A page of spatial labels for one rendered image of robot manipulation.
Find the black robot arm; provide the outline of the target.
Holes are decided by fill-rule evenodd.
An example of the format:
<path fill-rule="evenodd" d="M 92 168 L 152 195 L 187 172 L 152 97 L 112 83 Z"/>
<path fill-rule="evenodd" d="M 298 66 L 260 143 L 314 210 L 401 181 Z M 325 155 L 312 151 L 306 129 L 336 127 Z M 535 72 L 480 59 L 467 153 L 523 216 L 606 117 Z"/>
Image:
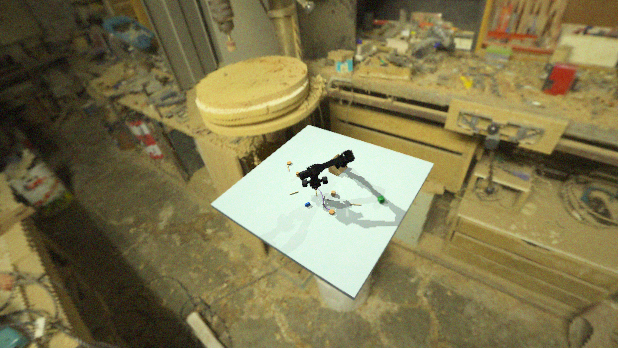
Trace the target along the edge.
<path fill-rule="evenodd" d="M 337 158 L 334 158 L 330 161 L 327 161 L 323 164 L 313 164 L 309 167 L 307 167 L 307 170 L 304 170 L 302 172 L 299 172 L 299 177 L 301 180 L 304 180 L 306 178 L 311 178 L 310 179 L 310 183 L 311 183 L 311 187 L 312 189 L 318 188 L 321 186 L 321 182 L 318 181 L 317 178 L 313 179 L 316 176 L 319 176 L 319 174 L 321 172 L 323 172 L 324 169 L 329 168 L 333 165 L 335 165 L 335 167 L 337 169 L 339 169 L 340 167 L 344 168 L 347 166 L 348 163 L 352 162 L 355 160 L 354 154 L 352 152 L 352 150 L 346 150 L 344 152 L 341 153 L 341 155 L 337 156 Z M 311 168 L 310 168 L 311 167 Z M 313 178 L 312 178 L 313 177 Z"/>

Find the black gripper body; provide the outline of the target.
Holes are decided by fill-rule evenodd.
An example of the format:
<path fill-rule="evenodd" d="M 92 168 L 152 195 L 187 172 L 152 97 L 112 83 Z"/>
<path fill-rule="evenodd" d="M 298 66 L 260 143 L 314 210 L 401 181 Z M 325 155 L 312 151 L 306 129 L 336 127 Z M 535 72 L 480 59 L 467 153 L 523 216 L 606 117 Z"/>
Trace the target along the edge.
<path fill-rule="evenodd" d="M 312 177 L 313 178 L 313 177 Z M 314 177 L 313 179 L 317 178 L 319 182 L 323 182 L 323 184 L 328 184 L 328 179 L 327 176 L 322 177 L 322 179 L 318 178 L 318 176 Z M 302 180 L 302 187 L 307 187 L 308 184 L 310 184 L 310 180 L 307 181 L 307 179 Z"/>

